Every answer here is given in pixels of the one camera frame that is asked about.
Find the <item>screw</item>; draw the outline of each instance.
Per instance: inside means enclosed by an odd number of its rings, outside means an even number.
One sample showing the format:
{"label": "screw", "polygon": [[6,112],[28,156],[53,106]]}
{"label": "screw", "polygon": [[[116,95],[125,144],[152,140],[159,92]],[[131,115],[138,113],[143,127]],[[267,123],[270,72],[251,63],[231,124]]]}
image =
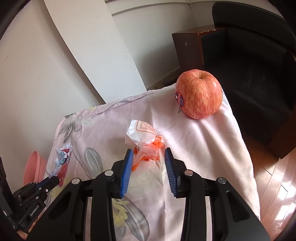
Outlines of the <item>screw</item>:
{"label": "screw", "polygon": [[108,177],[112,176],[113,173],[114,173],[114,172],[113,172],[112,170],[107,170],[107,171],[105,171],[105,175],[108,176]]}
{"label": "screw", "polygon": [[193,171],[191,171],[191,170],[186,170],[186,171],[184,172],[184,174],[185,174],[186,176],[192,176],[192,175],[193,175]]}
{"label": "screw", "polygon": [[218,182],[221,183],[221,184],[225,184],[226,183],[226,179],[223,178],[223,177],[219,177],[218,178]]}
{"label": "screw", "polygon": [[74,178],[74,179],[72,179],[72,184],[78,184],[78,183],[80,183],[80,179],[79,178]]}

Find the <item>purple sticker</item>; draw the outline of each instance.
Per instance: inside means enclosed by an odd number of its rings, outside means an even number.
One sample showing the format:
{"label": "purple sticker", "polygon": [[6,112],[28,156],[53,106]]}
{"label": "purple sticker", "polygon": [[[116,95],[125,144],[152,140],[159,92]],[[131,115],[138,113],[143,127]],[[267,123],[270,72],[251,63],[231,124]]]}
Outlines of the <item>purple sticker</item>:
{"label": "purple sticker", "polygon": [[176,92],[175,97],[176,97],[176,100],[178,101],[179,106],[183,107],[184,106],[183,96],[180,93]]}

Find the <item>pink bucket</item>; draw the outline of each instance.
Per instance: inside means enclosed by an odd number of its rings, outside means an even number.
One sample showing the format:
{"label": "pink bucket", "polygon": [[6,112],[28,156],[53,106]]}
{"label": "pink bucket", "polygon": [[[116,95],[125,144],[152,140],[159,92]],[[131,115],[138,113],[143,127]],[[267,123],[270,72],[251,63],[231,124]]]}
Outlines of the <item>pink bucket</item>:
{"label": "pink bucket", "polygon": [[40,156],[37,151],[34,151],[28,159],[24,173],[23,185],[30,182],[40,182],[43,180],[47,161]]}

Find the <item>red apple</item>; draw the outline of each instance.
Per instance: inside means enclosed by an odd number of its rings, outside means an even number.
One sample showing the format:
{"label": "red apple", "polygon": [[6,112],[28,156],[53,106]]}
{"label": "red apple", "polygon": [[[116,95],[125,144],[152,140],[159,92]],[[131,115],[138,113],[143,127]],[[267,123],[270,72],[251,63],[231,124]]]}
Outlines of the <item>red apple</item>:
{"label": "red apple", "polygon": [[175,97],[182,111],[193,119],[215,114],[222,104],[222,88],[209,72],[192,69],[182,73],[176,83]]}

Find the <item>white and orange wrapper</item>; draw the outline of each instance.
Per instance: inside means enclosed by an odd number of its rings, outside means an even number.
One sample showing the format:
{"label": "white and orange wrapper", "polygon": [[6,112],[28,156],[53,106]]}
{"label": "white and orange wrapper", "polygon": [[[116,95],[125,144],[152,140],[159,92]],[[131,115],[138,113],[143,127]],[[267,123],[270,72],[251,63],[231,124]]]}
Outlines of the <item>white and orange wrapper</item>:
{"label": "white and orange wrapper", "polygon": [[159,161],[158,149],[164,145],[164,139],[163,136],[157,135],[153,126],[147,122],[131,120],[125,143],[133,147],[132,171],[134,171],[140,161]]}

